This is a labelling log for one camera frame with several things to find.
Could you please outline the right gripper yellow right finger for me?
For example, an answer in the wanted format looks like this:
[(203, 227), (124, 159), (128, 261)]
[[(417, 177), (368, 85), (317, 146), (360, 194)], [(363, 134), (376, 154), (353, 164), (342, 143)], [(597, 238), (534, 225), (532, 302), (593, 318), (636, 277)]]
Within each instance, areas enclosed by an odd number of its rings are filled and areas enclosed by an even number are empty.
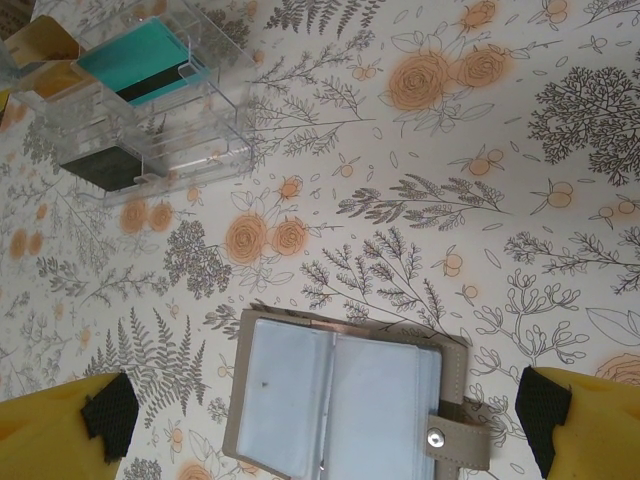
[(637, 386), (527, 367), (515, 410), (542, 478), (639, 477)]

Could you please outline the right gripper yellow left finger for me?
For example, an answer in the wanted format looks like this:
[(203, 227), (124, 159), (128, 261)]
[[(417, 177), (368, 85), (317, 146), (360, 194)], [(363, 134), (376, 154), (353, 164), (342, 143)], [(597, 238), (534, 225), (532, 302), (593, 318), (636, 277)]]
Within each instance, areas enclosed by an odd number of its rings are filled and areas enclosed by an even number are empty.
[(123, 371), (99, 374), (1, 403), (3, 479), (116, 477), (139, 413)]

